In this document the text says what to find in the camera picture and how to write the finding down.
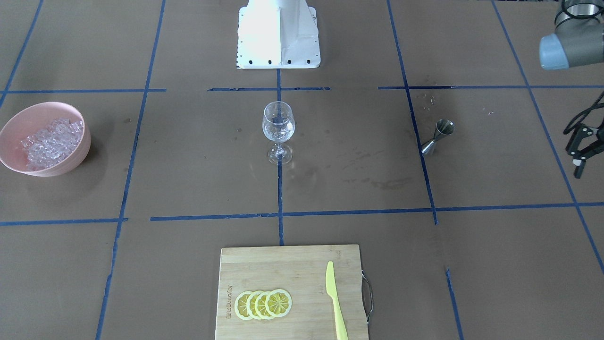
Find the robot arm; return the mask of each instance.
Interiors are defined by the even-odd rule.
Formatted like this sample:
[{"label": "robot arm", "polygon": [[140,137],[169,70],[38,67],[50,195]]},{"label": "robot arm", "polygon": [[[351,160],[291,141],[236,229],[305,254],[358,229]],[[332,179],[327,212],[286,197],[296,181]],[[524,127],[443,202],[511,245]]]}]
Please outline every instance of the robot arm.
[{"label": "robot arm", "polygon": [[[568,141],[566,152],[572,156],[573,164],[575,165],[574,177],[581,178],[585,164],[591,157],[604,152],[604,120],[602,124],[597,128],[587,126],[583,124],[583,120],[596,109],[604,108],[604,103],[600,102],[604,98],[604,92],[600,94],[596,102],[594,102],[589,108],[581,111],[578,115],[574,116],[564,129],[564,134],[573,133]],[[596,140],[586,146],[583,149],[579,149],[579,146],[583,142],[583,139],[595,137]]]},{"label": "robot arm", "polygon": [[561,70],[604,62],[604,0],[560,0],[556,32],[539,44],[541,67]]}]

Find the black cable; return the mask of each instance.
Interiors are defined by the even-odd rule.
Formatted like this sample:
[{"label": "black cable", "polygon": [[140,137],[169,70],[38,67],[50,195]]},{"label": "black cable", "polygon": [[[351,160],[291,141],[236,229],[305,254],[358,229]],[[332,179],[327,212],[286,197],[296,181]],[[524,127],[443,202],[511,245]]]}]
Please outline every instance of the black cable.
[{"label": "black cable", "polygon": [[568,7],[566,6],[566,1],[567,0],[560,0],[560,7],[562,7],[562,11],[564,12],[564,14],[568,15],[569,17],[571,17],[573,19],[579,19],[579,20],[595,19],[598,15],[601,15],[602,13],[604,13],[604,7],[598,6],[600,8],[600,10],[595,12],[592,15],[574,15],[568,11]]},{"label": "black cable", "polygon": [[[569,134],[575,128],[577,128],[577,126],[579,126],[579,124],[581,124],[585,120],[585,118],[587,118],[587,115],[589,115],[593,110],[604,108],[604,103],[600,103],[600,100],[602,100],[603,97],[604,91],[602,91],[598,99],[590,107],[581,111],[578,115],[574,116],[574,118],[570,120],[570,123],[568,123],[567,127],[564,129],[564,134]],[[598,126],[598,129],[601,128],[604,128],[604,120],[602,120],[602,124]]]}]

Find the yellow lemon slice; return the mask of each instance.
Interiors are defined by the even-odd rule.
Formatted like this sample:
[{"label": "yellow lemon slice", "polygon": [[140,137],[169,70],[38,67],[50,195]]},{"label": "yellow lemon slice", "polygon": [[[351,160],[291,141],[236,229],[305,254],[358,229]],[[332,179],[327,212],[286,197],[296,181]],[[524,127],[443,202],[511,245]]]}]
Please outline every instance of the yellow lemon slice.
[{"label": "yellow lemon slice", "polygon": [[256,319],[256,320],[261,320],[262,318],[258,316],[258,314],[256,313],[256,298],[258,298],[258,295],[264,293],[264,290],[256,290],[255,292],[252,292],[249,294],[248,300],[245,303],[245,308],[248,311],[248,314]]},{"label": "yellow lemon slice", "polygon": [[270,319],[275,318],[274,316],[270,315],[268,313],[268,310],[266,309],[266,300],[268,299],[268,296],[270,294],[271,294],[271,292],[263,292],[260,295],[258,295],[258,297],[256,298],[256,301],[254,302],[256,314],[258,314],[258,316],[264,320],[270,320]]},{"label": "yellow lemon slice", "polygon": [[252,292],[247,290],[247,291],[239,294],[239,296],[237,296],[237,298],[235,299],[235,314],[241,320],[252,319],[252,316],[249,315],[248,309],[247,309],[247,302],[248,302],[248,298],[249,298],[250,294],[252,294]]},{"label": "yellow lemon slice", "polygon": [[269,315],[282,318],[292,308],[292,296],[285,289],[275,289],[268,295],[265,306]]}]

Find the glass base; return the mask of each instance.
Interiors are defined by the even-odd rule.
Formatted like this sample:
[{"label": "glass base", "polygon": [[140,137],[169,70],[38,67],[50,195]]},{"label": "glass base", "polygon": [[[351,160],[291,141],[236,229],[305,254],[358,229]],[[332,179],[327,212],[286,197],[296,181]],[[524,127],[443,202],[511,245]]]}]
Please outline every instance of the glass base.
[{"label": "glass base", "polygon": [[275,143],[268,149],[267,156],[273,164],[279,164],[279,161],[285,164],[292,160],[292,148],[289,145]]}]

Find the metal handle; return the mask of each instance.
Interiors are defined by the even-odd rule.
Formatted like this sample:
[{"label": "metal handle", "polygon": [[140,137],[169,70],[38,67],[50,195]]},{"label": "metal handle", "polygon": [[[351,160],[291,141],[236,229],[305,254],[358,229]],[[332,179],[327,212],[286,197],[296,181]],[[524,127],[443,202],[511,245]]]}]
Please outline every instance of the metal handle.
[{"label": "metal handle", "polygon": [[[369,319],[371,318],[371,314],[373,313],[373,290],[371,289],[371,283],[367,279],[367,276],[365,276],[365,271],[362,269],[361,269],[361,276],[363,277],[363,281],[365,281],[367,283],[367,287],[369,287],[369,300],[371,302],[371,309],[369,310],[369,312],[365,311],[365,313],[367,314],[367,325],[369,325]],[[363,299],[363,306],[365,306],[365,296],[362,296],[362,299]]]}]

